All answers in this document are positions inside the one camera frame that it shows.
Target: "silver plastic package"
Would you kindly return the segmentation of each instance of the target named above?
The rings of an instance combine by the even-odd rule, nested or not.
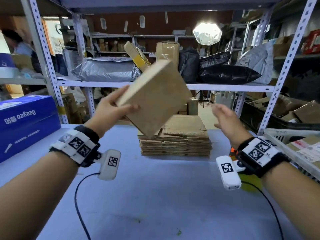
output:
[[[86,82],[133,82],[141,75],[131,58],[85,58],[71,73]]]
[[[237,66],[249,67],[261,74],[261,77],[253,81],[259,84],[271,82],[273,69],[273,45],[271,42],[256,46],[244,53],[236,63]]]

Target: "white plastic bag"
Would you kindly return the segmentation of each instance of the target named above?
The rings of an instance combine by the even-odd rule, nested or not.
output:
[[[273,69],[273,45],[271,42],[256,46],[244,53],[236,63],[237,66],[249,67],[261,74],[253,81],[259,84],[269,84]]]

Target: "black cable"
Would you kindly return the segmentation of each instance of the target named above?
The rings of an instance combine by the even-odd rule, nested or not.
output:
[[[80,222],[81,222],[81,225],[82,225],[82,227],[83,227],[83,230],[85,231],[85,234],[87,235],[88,240],[91,240],[91,237],[90,237],[90,235],[89,235],[89,232],[88,232],[88,230],[87,230],[87,228],[86,228],[85,223],[84,223],[83,220],[82,220],[82,217],[81,217],[81,214],[80,214],[80,211],[79,211],[79,208],[78,208],[77,193],[78,193],[78,188],[79,188],[79,186],[80,186],[80,184],[82,183],[83,180],[85,180],[85,179],[86,179],[87,177],[89,177],[89,176],[98,175],[98,174],[100,174],[100,173],[99,173],[99,172],[96,172],[96,173],[93,173],[93,174],[89,174],[88,176],[85,176],[85,177],[78,183],[78,186],[77,186],[77,188],[75,189],[75,193],[74,193],[74,205],[75,205],[75,210],[77,211],[79,220],[80,220]]]
[[[262,193],[262,195],[266,198],[266,200],[268,201],[269,205],[271,206],[271,208],[272,208],[272,210],[273,210],[273,213],[274,213],[274,216],[275,216],[275,218],[276,218],[276,220],[277,220],[277,223],[278,223],[278,226],[279,226],[279,230],[280,230],[281,239],[284,240],[283,232],[282,232],[282,228],[281,228],[281,225],[280,225],[278,216],[277,216],[276,211],[275,211],[275,209],[273,208],[270,200],[269,200],[269,199],[266,197],[266,195],[265,195],[257,186],[255,186],[254,184],[249,183],[249,182],[246,182],[246,181],[241,181],[241,182],[244,183],[244,184],[249,184],[249,185],[253,186],[253,187],[256,188],[258,191],[260,191],[260,193]]]

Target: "red box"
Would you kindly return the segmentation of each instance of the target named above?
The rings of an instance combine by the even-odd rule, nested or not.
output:
[[[303,53],[306,55],[320,53],[320,29],[310,32]]]

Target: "person's left hand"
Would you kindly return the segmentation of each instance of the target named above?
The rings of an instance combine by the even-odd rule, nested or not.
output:
[[[114,126],[123,116],[136,112],[139,109],[137,104],[126,104],[120,107],[115,104],[115,101],[117,101],[128,88],[129,85],[126,85],[102,98],[96,108],[94,116],[88,120],[84,126],[92,129],[101,138],[107,130]]]

